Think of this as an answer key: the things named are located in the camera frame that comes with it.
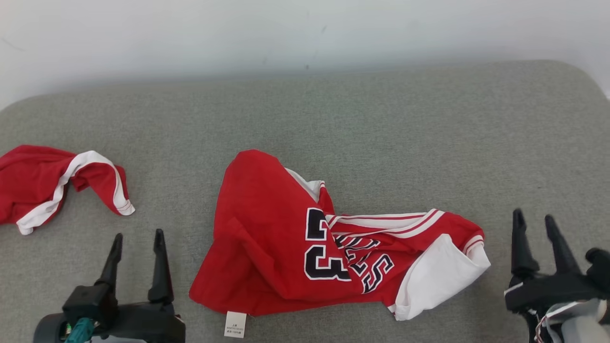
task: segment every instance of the white wall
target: white wall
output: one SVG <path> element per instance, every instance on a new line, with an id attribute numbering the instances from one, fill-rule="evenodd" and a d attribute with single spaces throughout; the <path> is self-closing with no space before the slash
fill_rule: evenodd
<path id="1" fill-rule="evenodd" d="M 0 108 L 83 85 L 556 59 L 610 95 L 608 0 L 0 0 Z"/>

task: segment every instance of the red fabric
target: red fabric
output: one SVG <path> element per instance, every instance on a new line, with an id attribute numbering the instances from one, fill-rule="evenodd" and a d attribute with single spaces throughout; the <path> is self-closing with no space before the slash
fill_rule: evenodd
<path id="1" fill-rule="evenodd" d="M 224 175 L 214 220 L 213 244 L 190 289 L 190 298 L 215 311 L 244 312 L 253 316 L 297 311 L 339 303 L 381 301 L 394 304 L 406 271 L 441 234 L 451 236 L 455 246 L 465 248 L 469 239 L 483 236 L 480 227 L 451 213 L 444 213 L 424 232 L 410 238 L 368 234 L 360 241 L 332 233 L 370 233 L 377 229 L 336 223 L 324 240 L 306 240 L 309 209 L 334 215 L 326 188 L 316 202 L 279 161 L 260 151 L 237 155 Z M 378 245 L 364 248 L 378 242 Z M 321 268 L 336 258 L 347 267 L 348 280 L 312 280 L 306 273 L 306 253 L 313 245 L 324 246 Z M 365 292 L 363 280 L 374 276 L 371 265 L 387 255 L 393 267 L 383 273 L 373 291 Z M 360 275 L 356 263 L 365 261 Z"/>
<path id="2" fill-rule="evenodd" d="M 99 156 L 90 151 L 87 156 Z M 58 182 L 68 170 L 68 166 L 77 154 L 50 148 L 47 146 L 21 145 L 0 157 L 0 224 L 17 223 L 31 213 L 38 205 L 52 201 Z M 122 193 L 128 199 L 125 171 L 120 166 L 104 162 L 92 162 L 78 168 L 70 180 L 77 191 L 92 187 L 100 199 L 114 213 L 121 214 L 113 203 L 117 190 L 117 170 L 122 181 Z M 59 211 L 63 196 L 57 209 L 48 210 L 48 222 Z"/>

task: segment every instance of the red basketball jersey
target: red basketball jersey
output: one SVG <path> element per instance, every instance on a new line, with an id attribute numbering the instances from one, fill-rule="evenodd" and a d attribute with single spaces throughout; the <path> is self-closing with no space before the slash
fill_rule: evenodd
<path id="1" fill-rule="evenodd" d="M 253 316 L 381 301 L 410 319 L 489 266 L 483 231 L 456 214 L 335 215 L 324 181 L 256 150 L 226 170 L 213 238 L 191 299 Z"/>

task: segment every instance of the black number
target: black number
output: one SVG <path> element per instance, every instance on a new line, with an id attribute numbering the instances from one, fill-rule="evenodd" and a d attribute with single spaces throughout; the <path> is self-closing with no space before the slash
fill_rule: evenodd
<path id="1" fill-rule="evenodd" d="M 307 209 L 307 228 L 305 240 L 325 241 L 328 223 L 324 212 L 317 208 Z M 320 261 L 326 259 L 326 246 L 314 244 L 305 252 L 305 275 L 310 280 L 350 281 L 350 273 L 343 266 L 343 258 L 328 258 L 324 265 Z"/>

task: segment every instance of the jersey armhole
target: jersey armhole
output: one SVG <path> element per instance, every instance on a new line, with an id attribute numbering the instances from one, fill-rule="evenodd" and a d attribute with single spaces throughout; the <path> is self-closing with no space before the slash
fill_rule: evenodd
<path id="1" fill-rule="evenodd" d="M 470 285 L 489 268 L 483 240 L 473 237 L 460 251 L 451 236 L 441 234 L 411 265 L 388 309 L 396 320 L 408 320 L 432 309 Z"/>

